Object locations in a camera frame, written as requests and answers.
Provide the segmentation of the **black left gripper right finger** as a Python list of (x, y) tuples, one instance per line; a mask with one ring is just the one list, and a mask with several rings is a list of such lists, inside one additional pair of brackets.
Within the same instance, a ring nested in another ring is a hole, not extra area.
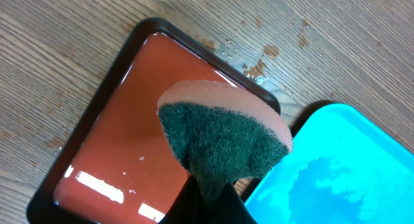
[(231, 184), (226, 184), (213, 210), (216, 224), (257, 224)]

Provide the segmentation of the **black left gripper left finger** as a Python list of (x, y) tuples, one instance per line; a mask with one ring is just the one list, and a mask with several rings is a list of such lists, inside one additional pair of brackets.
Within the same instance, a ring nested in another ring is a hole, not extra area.
[(202, 219), (202, 199), (199, 185), (188, 177), (167, 214), (158, 224), (195, 224)]

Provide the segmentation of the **orange green sponge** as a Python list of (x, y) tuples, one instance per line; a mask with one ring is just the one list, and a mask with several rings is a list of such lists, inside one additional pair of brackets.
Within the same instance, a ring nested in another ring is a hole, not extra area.
[(205, 203), (244, 177), (263, 178), (293, 151), (289, 127), (252, 93), (221, 82), (177, 82), (158, 99), (175, 158), (196, 178)]

